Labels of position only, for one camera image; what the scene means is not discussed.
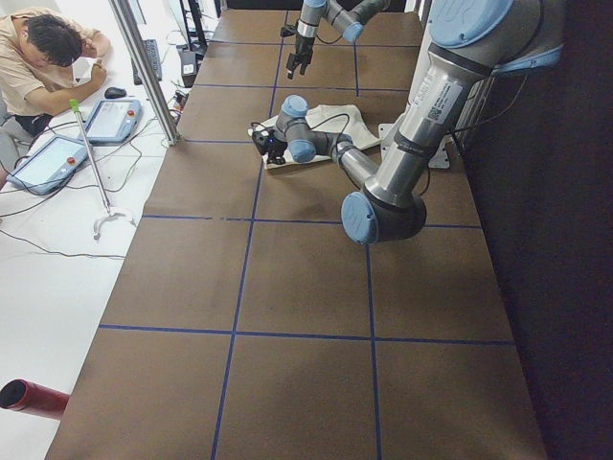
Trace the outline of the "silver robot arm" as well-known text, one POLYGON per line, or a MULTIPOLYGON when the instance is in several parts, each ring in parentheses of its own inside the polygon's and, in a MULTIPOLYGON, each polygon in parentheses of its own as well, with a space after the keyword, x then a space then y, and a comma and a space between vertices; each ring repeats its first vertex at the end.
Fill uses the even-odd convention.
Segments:
POLYGON ((287 77, 292 79, 296 70, 303 75, 310 65, 313 46, 321 20, 328 22, 342 38, 354 43, 362 34, 365 25, 379 12, 390 6, 390 1, 361 1, 350 11, 337 1, 306 0, 294 25, 285 24, 281 36, 295 36, 295 50, 287 59, 287 77))
POLYGON ((457 125, 473 85, 492 75, 521 75, 559 62, 563 1, 437 1, 428 23, 429 68, 415 99, 399 117, 381 164, 343 132, 317 131, 307 101, 288 96, 274 126, 252 128, 252 140, 272 159, 290 153, 297 163, 331 158, 356 191, 342 203, 346 234, 360 244, 405 240, 426 220, 413 192, 443 137, 457 125))

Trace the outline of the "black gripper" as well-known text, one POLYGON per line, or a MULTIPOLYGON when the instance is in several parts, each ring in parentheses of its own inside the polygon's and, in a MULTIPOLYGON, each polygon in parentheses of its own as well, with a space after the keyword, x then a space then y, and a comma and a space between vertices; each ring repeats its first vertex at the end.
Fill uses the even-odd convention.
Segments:
POLYGON ((290 54, 286 63, 287 77, 290 80, 293 79, 294 72, 298 67, 298 60, 301 61, 300 74, 306 73, 312 59, 313 44, 314 38, 312 36, 296 35, 295 54, 290 54))
POLYGON ((258 152, 266 163, 285 163, 284 153, 287 149, 287 142, 275 137, 275 130, 254 130, 252 141, 258 152))

